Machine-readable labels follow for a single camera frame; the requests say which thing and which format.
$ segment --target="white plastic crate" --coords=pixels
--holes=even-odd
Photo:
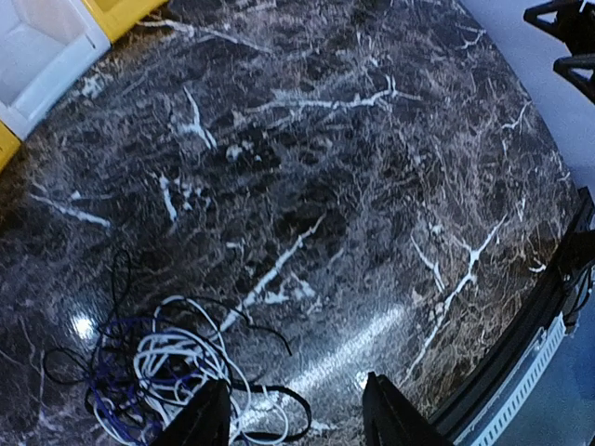
[[[24,140],[108,49],[80,0],[0,0],[0,121]]]

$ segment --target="yellow edge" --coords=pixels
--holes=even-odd
[[[8,130],[8,127],[0,123],[0,170],[5,168],[19,147],[19,139]]]
[[[83,4],[112,43],[122,37],[140,19],[166,1],[147,0],[140,2],[139,0],[120,0],[110,10],[104,11],[99,6],[101,0],[82,0]]]

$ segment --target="black object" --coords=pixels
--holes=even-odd
[[[228,446],[231,401],[225,381],[209,381],[152,446]]]
[[[458,438],[494,396],[537,330],[550,326],[566,307],[569,295],[564,286],[565,271],[573,269],[568,262],[576,259],[575,244],[571,240],[575,233],[588,230],[594,213],[593,201],[586,188],[579,191],[579,197],[578,211],[558,249],[509,327],[463,384],[430,417],[430,423],[450,441]],[[588,250],[586,256],[593,258],[595,252]]]
[[[540,18],[554,12],[553,22]],[[522,17],[568,46],[573,56],[556,60],[554,71],[595,104],[595,73],[586,77],[575,71],[595,71],[595,6],[582,0],[556,0],[528,8]]]
[[[364,433],[368,446],[452,446],[383,374],[368,374]]]

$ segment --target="black metal frame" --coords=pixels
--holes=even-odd
[[[595,6],[585,4],[581,11],[582,6],[581,0],[556,0],[528,8],[522,17],[568,46],[572,56],[557,59],[553,69],[595,104],[595,74],[586,77],[575,71],[595,72]],[[556,13],[554,22],[540,18],[552,12]]]
[[[367,446],[453,446],[383,374],[368,374],[363,408]]]

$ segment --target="white cable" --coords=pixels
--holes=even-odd
[[[200,336],[197,333],[172,326],[170,322],[164,329],[160,329],[159,325],[161,323],[159,320],[164,309],[170,304],[180,303],[188,305],[202,314],[213,333],[208,336]],[[231,387],[231,373],[233,373],[234,376],[237,376],[234,379],[244,385],[242,391],[245,392],[245,398],[243,399],[245,401],[241,403],[231,394],[233,415],[230,420],[230,444],[241,437],[246,437],[253,444],[263,446],[274,446],[283,443],[289,433],[287,413],[281,405],[269,398],[265,387],[262,388],[264,398],[283,422],[284,432],[279,439],[273,440],[252,439],[245,434],[246,423],[250,421],[249,415],[257,409],[252,407],[254,398],[250,391],[250,385],[240,367],[230,359],[218,325],[200,304],[182,295],[172,295],[164,299],[153,313],[151,331],[139,342],[137,353],[132,362],[139,385],[144,390],[141,398],[159,415],[164,430],[182,411],[183,408],[179,407],[179,405],[188,404],[207,381],[224,380]],[[171,384],[153,382],[172,357],[180,357],[188,366],[195,369],[188,375],[195,382],[191,388],[187,387],[188,383],[183,378],[173,378],[175,381]],[[111,400],[107,398],[102,400],[107,402],[113,410],[114,404]],[[94,413],[101,426],[113,439],[126,446],[136,444],[124,440],[113,426],[109,426],[106,424],[106,420],[101,419],[97,403],[94,406]],[[149,426],[146,426],[139,433],[139,440],[147,443],[148,432]]]

